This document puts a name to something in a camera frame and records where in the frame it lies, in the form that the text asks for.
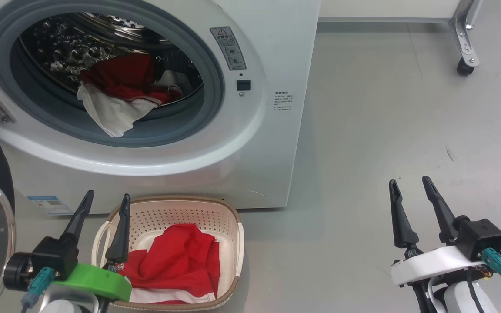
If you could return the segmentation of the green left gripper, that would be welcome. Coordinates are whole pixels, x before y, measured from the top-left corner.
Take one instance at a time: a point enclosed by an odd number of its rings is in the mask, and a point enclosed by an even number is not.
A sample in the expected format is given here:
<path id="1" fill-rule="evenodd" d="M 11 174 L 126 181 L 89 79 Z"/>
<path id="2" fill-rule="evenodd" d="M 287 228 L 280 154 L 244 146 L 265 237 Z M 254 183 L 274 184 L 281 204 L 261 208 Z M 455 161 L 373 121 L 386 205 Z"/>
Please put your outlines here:
<path id="1" fill-rule="evenodd" d="M 78 243 L 86 217 L 91 212 L 95 191 L 88 190 L 77 210 L 61 235 L 61 240 Z M 124 194 L 119 212 L 117 230 L 110 247 L 106 251 L 106 263 L 127 262 L 130 240 L 130 195 Z M 54 280 L 54 285 L 91 293 L 113 301 L 129 302 L 132 285 L 124 276 L 106 269 L 78 264 L 67 280 Z"/>

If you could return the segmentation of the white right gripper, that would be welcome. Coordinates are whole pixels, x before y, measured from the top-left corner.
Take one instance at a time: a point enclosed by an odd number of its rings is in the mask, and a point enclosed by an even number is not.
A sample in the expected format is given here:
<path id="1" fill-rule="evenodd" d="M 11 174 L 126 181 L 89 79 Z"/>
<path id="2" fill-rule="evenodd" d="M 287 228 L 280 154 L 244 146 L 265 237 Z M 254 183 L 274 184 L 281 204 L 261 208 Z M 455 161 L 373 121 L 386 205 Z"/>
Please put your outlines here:
<path id="1" fill-rule="evenodd" d="M 453 221 L 455 220 L 453 212 L 451 212 L 451 209 L 429 176 L 423 176 L 423 186 L 426 197 L 432 203 L 437 217 L 440 229 L 438 234 L 440 242 L 454 244 L 458 236 L 458 231 L 453 227 Z M 415 247 L 419 242 L 419 237 L 412 230 L 402 206 L 402 194 L 398 188 L 397 181 L 390 180 L 388 188 L 394 245 L 397 248 Z M 455 246 L 440 247 L 393 264 L 391 266 L 391 278 L 394 285 L 407 285 L 408 283 L 431 279 L 435 276 L 483 264 L 483 261 L 470 261 Z"/>

